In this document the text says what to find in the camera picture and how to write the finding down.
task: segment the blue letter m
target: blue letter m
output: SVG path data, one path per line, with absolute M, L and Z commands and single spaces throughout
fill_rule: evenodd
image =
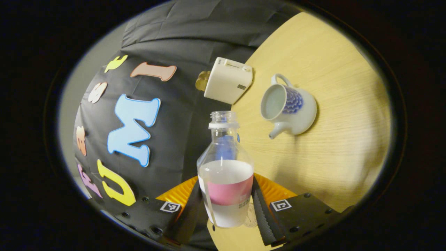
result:
M 157 98 L 144 101 L 129 99 L 125 94 L 121 95 L 116 102 L 115 113 L 124 126 L 108 134 L 108 152 L 110 154 L 114 151 L 120 152 L 137 159 L 141 166 L 148 166 L 149 147 L 146 145 L 136 147 L 130 144 L 150 138 L 150 134 L 135 119 L 142 120 L 147 127 L 153 126 L 157 119 L 160 103 L 160 99 Z

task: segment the gold object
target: gold object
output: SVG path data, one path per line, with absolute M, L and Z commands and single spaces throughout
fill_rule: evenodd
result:
M 211 71 L 202 71 L 198 75 L 197 81 L 195 81 L 195 87 L 200 91 L 205 91 L 207 86 L 207 81 L 209 80 L 209 75 Z

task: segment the bottle label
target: bottle label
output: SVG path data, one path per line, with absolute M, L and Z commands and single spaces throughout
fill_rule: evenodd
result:
M 206 202 L 202 176 L 208 175 L 207 188 L 216 223 Z M 206 211 L 211 222 L 219 227 L 236 227 L 243 224 L 251 196 L 254 169 L 238 160 L 217 160 L 200 168 L 198 181 L 205 200 Z

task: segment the teapot spout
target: teapot spout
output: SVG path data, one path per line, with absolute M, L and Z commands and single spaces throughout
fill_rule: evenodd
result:
M 274 139 L 280 133 L 286 131 L 289 128 L 288 124 L 285 122 L 279 122 L 274 124 L 274 129 L 269 133 L 269 138 Z

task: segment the blue pattern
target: blue pattern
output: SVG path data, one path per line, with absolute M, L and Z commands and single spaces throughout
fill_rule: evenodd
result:
M 304 100 L 302 95 L 296 91 L 294 88 L 284 86 L 286 90 L 286 104 L 283 108 L 283 114 L 294 114 L 302 108 L 304 105 Z

